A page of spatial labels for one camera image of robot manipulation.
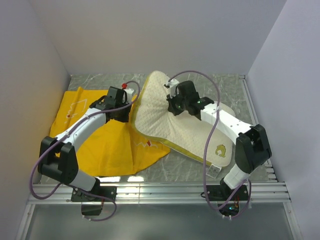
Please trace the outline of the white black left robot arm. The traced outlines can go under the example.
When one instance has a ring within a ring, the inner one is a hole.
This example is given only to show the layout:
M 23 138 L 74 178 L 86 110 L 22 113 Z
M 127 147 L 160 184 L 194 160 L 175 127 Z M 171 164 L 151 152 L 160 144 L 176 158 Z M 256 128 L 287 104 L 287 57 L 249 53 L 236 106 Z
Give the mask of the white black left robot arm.
M 89 201 L 102 195 L 101 182 L 79 168 L 77 151 L 99 128 L 110 120 L 129 121 L 134 90 L 123 84 L 110 87 L 107 94 L 92 102 L 86 112 L 71 127 L 55 137 L 45 137 L 40 144 L 40 154 L 35 171 L 41 175 L 83 191 Z

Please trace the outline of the yellow printed pillowcase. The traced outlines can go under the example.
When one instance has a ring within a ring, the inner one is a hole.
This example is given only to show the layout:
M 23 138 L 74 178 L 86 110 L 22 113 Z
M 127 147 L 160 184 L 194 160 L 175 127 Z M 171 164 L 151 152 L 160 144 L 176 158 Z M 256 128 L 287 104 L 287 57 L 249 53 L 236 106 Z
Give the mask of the yellow printed pillowcase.
M 107 90 L 66 91 L 50 128 L 50 137 L 67 130 Z M 170 148 L 136 132 L 130 123 L 110 120 L 96 130 L 76 153 L 79 168 L 91 176 L 133 175 L 170 153 Z

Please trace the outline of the cream dotted foam pillow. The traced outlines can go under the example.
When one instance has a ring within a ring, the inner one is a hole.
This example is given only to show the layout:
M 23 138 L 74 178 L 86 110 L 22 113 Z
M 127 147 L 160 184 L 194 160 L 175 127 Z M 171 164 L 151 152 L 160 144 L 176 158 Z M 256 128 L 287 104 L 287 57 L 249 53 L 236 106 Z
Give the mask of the cream dotted foam pillow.
M 198 120 L 187 111 L 174 116 L 168 111 L 169 90 L 164 84 L 169 77 L 153 71 L 146 79 L 138 100 L 131 110 L 133 128 L 153 142 L 159 142 L 186 157 L 203 162 L 205 143 L 212 125 Z M 233 142 L 215 129 L 206 156 L 208 176 L 223 178 L 233 167 Z

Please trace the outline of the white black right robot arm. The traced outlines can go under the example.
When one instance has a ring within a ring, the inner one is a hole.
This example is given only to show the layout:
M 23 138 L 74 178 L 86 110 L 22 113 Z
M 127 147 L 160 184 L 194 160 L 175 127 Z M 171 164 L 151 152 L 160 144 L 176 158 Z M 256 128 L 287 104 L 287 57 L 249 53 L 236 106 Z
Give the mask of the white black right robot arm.
M 220 194 L 226 200 L 233 199 L 250 174 L 263 165 L 272 151 L 265 128 L 243 122 L 220 109 L 217 102 L 200 97 L 192 81 L 168 81 L 166 96 L 168 111 L 175 116 L 188 112 L 202 122 L 216 127 L 235 144 L 235 164 L 220 182 Z

